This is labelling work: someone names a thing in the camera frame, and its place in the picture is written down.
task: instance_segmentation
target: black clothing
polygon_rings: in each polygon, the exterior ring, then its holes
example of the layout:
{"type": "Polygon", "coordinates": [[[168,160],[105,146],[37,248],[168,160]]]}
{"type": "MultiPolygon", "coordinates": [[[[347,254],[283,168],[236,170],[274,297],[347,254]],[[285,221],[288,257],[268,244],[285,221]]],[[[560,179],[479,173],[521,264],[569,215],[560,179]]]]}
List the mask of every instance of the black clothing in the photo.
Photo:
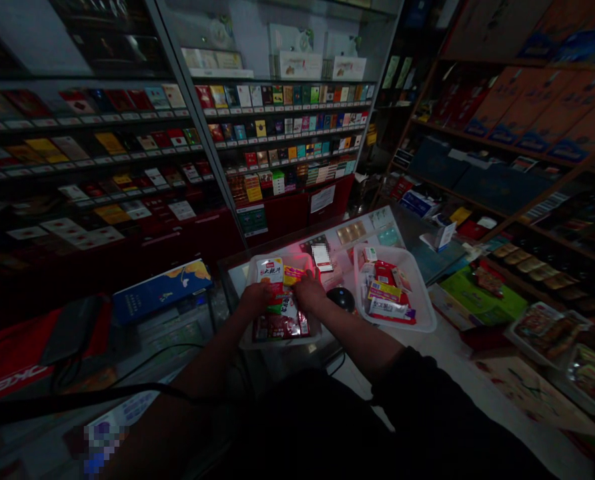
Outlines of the black clothing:
{"type": "Polygon", "coordinates": [[[317,370],[282,381],[256,404],[247,429],[209,476],[555,478],[433,358],[411,347],[372,392],[368,403],[317,370]],[[384,408],[395,433],[371,405],[384,408]]]}

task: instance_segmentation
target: packaged food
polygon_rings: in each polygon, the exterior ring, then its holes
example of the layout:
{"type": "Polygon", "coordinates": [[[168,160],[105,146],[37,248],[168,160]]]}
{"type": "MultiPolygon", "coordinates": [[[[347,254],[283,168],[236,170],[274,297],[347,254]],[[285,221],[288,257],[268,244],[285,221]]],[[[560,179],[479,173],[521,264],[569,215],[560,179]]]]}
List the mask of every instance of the packaged food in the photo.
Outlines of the packaged food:
{"type": "Polygon", "coordinates": [[[297,282],[302,280],[304,274],[304,270],[300,270],[295,267],[289,267],[289,265],[284,265],[284,285],[287,287],[295,285],[297,282]]]}

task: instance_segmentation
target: black sleeve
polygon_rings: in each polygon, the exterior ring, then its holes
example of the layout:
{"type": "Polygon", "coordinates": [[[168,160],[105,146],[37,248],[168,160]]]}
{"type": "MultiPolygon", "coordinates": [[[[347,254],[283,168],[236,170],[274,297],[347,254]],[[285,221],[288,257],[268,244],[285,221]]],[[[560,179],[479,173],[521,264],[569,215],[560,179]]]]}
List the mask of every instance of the black sleeve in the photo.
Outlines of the black sleeve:
{"type": "Polygon", "coordinates": [[[555,478],[515,435],[477,408],[435,359],[411,347],[373,394],[402,447],[441,477],[555,478]]]}

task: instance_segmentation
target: orange box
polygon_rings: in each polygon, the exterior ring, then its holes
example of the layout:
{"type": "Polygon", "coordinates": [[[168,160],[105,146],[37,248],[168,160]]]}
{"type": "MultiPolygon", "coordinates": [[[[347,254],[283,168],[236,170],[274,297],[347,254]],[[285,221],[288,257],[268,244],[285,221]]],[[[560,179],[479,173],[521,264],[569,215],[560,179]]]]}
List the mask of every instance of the orange box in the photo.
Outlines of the orange box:
{"type": "Polygon", "coordinates": [[[595,72],[576,74],[534,122],[517,147],[543,153],[595,107],[595,72]]]}
{"type": "Polygon", "coordinates": [[[577,122],[547,155],[579,163],[593,153],[595,153],[595,108],[577,122]]]}
{"type": "Polygon", "coordinates": [[[477,137],[486,137],[524,91],[530,77],[538,71],[539,69],[505,68],[464,131],[477,137]]]}
{"type": "Polygon", "coordinates": [[[489,134],[489,140],[513,145],[575,76],[575,72],[555,69],[544,69],[532,75],[532,81],[520,98],[513,102],[489,134]]]}

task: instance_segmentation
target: person's hand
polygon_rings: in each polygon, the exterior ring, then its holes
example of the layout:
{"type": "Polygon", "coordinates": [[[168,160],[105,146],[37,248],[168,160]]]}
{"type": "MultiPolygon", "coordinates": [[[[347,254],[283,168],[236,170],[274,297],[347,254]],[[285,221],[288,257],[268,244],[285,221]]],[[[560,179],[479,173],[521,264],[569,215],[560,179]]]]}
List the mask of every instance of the person's hand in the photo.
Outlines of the person's hand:
{"type": "Polygon", "coordinates": [[[237,309],[253,320],[266,310],[266,305],[273,298],[269,283],[254,283],[244,289],[237,309]]]}
{"type": "Polygon", "coordinates": [[[316,305],[327,299],[322,282],[320,282],[320,272],[317,270],[316,272],[317,277],[314,277],[313,272],[307,270],[302,280],[293,285],[300,309],[306,313],[313,313],[316,305]]]}

